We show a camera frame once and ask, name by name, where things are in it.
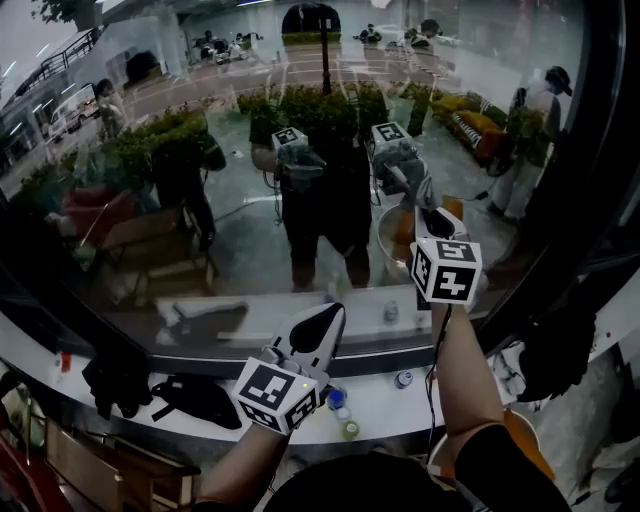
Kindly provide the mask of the green shrub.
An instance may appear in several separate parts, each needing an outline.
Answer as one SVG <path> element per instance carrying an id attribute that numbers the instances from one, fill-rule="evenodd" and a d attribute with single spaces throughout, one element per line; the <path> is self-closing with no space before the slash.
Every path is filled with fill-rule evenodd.
<path id="1" fill-rule="evenodd" d="M 250 119 L 250 141 L 269 146 L 272 135 L 295 128 L 313 144 L 347 144 L 370 136 L 374 125 L 389 120 L 382 90 L 373 82 L 336 85 L 326 94 L 319 85 L 288 85 L 237 98 Z"/>
<path id="2" fill-rule="evenodd" d="M 139 190 L 161 173 L 173 177 L 188 170 L 220 171 L 226 157 L 210 133 L 205 112 L 181 108 L 104 140 L 94 162 L 107 183 Z"/>

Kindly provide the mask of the wooden chair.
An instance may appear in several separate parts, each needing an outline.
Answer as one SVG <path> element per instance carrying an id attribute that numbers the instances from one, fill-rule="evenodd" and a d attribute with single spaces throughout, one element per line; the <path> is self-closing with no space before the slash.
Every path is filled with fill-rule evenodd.
<path id="1" fill-rule="evenodd" d="M 45 421 L 49 467 L 103 512 L 180 512 L 194 502 L 201 470 L 118 435 L 91 434 Z"/>

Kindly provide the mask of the grey cloth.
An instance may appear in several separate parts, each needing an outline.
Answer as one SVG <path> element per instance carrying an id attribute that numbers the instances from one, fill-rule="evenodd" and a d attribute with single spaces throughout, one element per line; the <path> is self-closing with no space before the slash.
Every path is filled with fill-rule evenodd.
<path id="1" fill-rule="evenodd" d="M 432 174 L 421 158 L 402 162 L 400 170 L 406 178 L 408 187 L 400 202 L 400 207 L 404 211 L 413 212 L 416 205 L 429 211 L 440 206 L 436 198 Z"/>

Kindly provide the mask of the large window glass pane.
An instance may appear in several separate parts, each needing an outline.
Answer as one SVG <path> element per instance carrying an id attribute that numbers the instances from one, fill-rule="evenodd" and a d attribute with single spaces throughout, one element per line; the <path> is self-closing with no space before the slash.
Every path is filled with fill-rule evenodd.
<path id="1" fill-rule="evenodd" d="M 287 316 L 346 307 L 347 354 L 421 345 L 414 211 L 400 164 L 421 158 L 438 208 L 480 245 L 474 313 L 530 271 L 525 211 L 572 108 L 585 0 L 97 0 L 99 27 L 0 0 L 0 258 L 52 305 L 62 283 L 148 352 L 234 358 Z M 237 98 L 373 82 L 389 120 L 313 144 L 250 141 Z M 139 190 L 96 148 L 166 110 L 201 109 L 224 169 Z"/>

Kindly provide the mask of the person's right forearm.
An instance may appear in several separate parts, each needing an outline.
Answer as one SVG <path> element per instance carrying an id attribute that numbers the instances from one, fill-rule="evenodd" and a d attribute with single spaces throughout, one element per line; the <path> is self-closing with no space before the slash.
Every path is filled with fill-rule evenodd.
<path id="1" fill-rule="evenodd" d="M 478 431 L 501 424 L 504 408 L 465 308 L 434 304 L 432 327 L 444 335 L 436 379 L 449 443 L 458 452 Z"/>

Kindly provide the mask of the black hanging jacket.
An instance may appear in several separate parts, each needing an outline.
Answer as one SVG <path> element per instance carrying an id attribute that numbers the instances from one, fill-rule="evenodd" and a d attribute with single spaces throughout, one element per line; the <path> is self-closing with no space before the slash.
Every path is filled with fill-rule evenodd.
<path id="1" fill-rule="evenodd" d="M 519 355 L 525 389 L 521 403 L 564 395 L 578 385 L 588 366 L 595 336 L 596 314 L 578 305 L 551 312 L 523 333 Z"/>

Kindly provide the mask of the person's black shirt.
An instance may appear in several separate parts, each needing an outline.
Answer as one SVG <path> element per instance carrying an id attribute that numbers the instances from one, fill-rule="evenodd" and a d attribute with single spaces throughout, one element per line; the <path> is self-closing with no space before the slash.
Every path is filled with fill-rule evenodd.
<path id="1" fill-rule="evenodd" d="M 368 453 L 311 465 L 286 481 L 263 512 L 571 512 L 556 485 L 502 425 L 475 432 L 445 491 L 416 461 Z"/>

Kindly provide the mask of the white window sill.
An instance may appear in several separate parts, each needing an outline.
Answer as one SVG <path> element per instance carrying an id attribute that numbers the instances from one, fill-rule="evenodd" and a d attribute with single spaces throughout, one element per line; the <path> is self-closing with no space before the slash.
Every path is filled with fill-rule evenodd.
<path id="1" fill-rule="evenodd" d="M 82 370 L 89 360 L 74 356 L 71 371 L 61 374 L 57 356 L 39 345 L 1 312 L 0 358 L 55 392 L 90 408 L 95 406 L 90 388 L 82 376 Z M 380 439 L 426 430 L 433 420 L 437 425 L 443 423 L 437 391 L 433 392 L 434 407 L 430 408 L 428 404 L 424 387 L 426 370 L 416 368 L 412 374 L 412 384 L 403 390 L 395 387 L 392 373 L 337 380 L 338 385 L 347 391 L 347 408 L 360 427 L 358 440 Z M 154 422 L 151 414 L 163 406 L 163 401 L 154 399 L 151 405 L 141 408 L 132 421 L 172 433 L 220 441 L 235 442 L 244 432 L 242 429 L 225 430 L 179 411 Z M 434 419 L 431 417 L 432 413 L 436 414 Z M 311 438 L 298 433 L 299 428 L 291 437 L 293 445 L 344 441 L 341 429 L 335 436 Z"/>

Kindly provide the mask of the leafy green tree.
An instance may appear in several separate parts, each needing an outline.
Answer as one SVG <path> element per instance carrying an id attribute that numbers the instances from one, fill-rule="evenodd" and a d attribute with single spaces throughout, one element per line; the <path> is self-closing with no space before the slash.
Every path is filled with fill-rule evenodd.
<path id="1" fill-rule="evenodd" d="M 99 27 L 102 7 L 97 0 L 31 0 L 31 17 L 44 23 L 72 23 L 78 31 Z"/>

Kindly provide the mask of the person's left forearm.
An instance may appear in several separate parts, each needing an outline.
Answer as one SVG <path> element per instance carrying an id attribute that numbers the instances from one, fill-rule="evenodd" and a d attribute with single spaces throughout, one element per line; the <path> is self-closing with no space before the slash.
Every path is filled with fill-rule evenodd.
<path id="1" fill-rule="evenodd" d="M 196 504 L 252 511 L 266 493 L 290 437 L 253 424 L 205 477 Z"/>

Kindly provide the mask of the black garment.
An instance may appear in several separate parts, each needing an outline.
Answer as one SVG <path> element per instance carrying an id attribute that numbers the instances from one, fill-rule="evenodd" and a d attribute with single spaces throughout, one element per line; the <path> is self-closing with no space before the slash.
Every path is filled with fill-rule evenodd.
<path id="1" fill-rule="evenodd" d="M 82 371 L 98 414 L 109 420 L 113 406 L 125 419 L 136 416 L 153 400 L 148 356 L 144 351 L 98 351 Z"/>

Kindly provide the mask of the green drink bottle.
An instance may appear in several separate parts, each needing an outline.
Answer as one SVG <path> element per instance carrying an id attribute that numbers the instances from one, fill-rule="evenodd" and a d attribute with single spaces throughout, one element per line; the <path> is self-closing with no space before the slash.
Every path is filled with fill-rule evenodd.
<path id="1" fill-rule="evenodd" d="M 344 440 L 356 439 L 360 432 L 358 423 L 352 418 L 351 411 L 347 407 L 341 407 L 334 411 L 334 416 L 339 423 L 341 435 Z"/>

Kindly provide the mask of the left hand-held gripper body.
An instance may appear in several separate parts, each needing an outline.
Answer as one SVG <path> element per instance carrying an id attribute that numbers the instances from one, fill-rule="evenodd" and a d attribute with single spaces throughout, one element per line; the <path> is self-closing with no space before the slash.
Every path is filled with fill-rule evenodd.
<path id="1" fill-rule="evenodd" d="M 266 347 L 247 360 L 232 397 L 253 423 L 289 435 L 320 406 L 328 384 L 325 371 Z"/>

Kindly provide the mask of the dark window frame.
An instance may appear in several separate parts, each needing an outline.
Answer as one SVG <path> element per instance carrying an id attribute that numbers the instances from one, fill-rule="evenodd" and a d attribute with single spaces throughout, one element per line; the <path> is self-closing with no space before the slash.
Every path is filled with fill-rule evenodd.
<path id="1" fill-rule="evenodd" d="M 640 0 L 585 0 L 581 64 L 572 108 L 525 211 L 538 254 L 521 282 L 487 315 L 472 309 L 482 348 L 492 354 L 540 319 L 568 305 L 596 312 L 640 267 Z M 148 352 L 84 305 L 62 283 L 52 305 L 29 284 L 22 266 L 0 258 L 0 312 L 51 353 L 91 360 L 98 351 L 139 350 L 149 372 L 230 378 L 256 350 L 234 358 L 173 357 Z M 332 365 L 355 375 L 427 364 L 436 337 L 421 345 L 347 354 L 343 342 Z"/>

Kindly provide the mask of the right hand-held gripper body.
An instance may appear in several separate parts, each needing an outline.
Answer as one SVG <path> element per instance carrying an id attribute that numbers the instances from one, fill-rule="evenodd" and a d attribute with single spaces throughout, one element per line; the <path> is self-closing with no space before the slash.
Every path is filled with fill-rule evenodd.
<path id="1" fill-rule="evenodd" d="M 410 276 L 429 303 L 471 304 L 482 273 L 475 242 L 419 238 L 410 245 Z"/>

